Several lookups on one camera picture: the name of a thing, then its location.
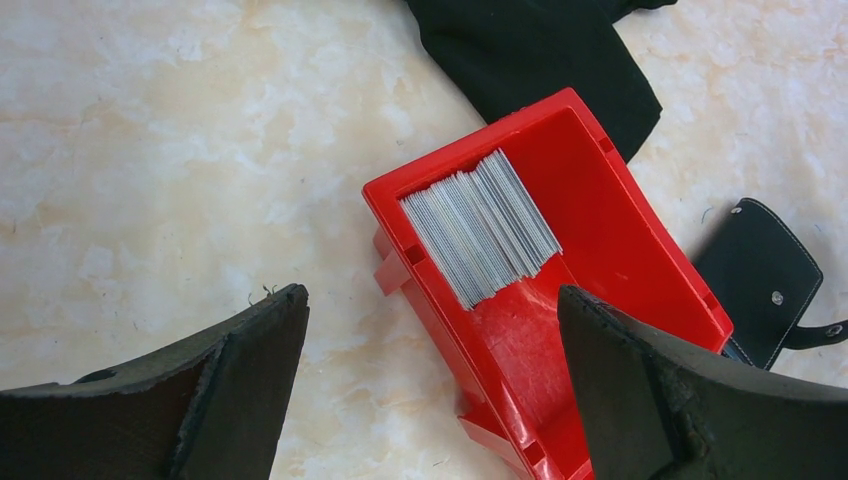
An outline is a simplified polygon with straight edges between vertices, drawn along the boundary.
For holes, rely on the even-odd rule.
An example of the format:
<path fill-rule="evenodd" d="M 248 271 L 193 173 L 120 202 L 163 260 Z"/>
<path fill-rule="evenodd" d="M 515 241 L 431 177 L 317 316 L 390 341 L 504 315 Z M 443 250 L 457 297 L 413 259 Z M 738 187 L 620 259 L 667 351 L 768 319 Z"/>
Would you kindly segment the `black leather card holder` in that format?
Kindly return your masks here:
<path fill-rule="evenodd" d="M 733 323 L 722 355 L 769 370 L 784 349 L 807 350 L 847 339 L 845 320 L 799 324 L 823 272 L 787 225 L 764 203 L 742 198 L 692 263 Z"/>

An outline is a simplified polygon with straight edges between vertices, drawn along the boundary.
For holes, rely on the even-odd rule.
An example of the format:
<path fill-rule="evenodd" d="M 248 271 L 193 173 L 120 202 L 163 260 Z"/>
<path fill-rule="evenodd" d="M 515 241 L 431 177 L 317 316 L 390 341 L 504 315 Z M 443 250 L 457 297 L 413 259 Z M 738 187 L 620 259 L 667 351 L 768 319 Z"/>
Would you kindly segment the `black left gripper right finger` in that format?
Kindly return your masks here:
<path fill-rule="evenodd" d="M 843 479 L 847 392 L 747 366 L 565 285 L 557 314 L 598 479 Z"/>

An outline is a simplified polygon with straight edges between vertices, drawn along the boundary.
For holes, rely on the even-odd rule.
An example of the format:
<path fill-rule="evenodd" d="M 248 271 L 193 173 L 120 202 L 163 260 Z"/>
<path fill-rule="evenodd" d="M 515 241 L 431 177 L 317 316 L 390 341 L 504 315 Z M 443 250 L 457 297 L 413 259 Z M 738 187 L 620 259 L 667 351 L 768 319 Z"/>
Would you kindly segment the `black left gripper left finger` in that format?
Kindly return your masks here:
<path fill-rule="evenodd" d="M 304 345 L 291 284 L 182 340 L 70 384 L 1 394 L 5 479 L 266 479 Z"/>

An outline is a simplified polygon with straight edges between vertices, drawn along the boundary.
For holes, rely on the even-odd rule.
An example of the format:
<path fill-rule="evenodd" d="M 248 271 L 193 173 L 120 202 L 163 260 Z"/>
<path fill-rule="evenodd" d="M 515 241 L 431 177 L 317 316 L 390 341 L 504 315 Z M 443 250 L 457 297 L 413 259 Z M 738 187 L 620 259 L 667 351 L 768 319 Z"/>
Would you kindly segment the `red plastic bin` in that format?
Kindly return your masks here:
<path fill-rule="evenodd" d="M 531 279 L 464 310 L 402 211 L 407 195 L 502 149 L 562 246 Z M 564 89 L 365 184 L 375 280 L 401 291 L 455 377 L 459 422 L 521 479 L 589 479 L 592 466 L 556 314 L 575 284 L 713 352 L 733 326 L 646 200 L 611 138 Z"/>

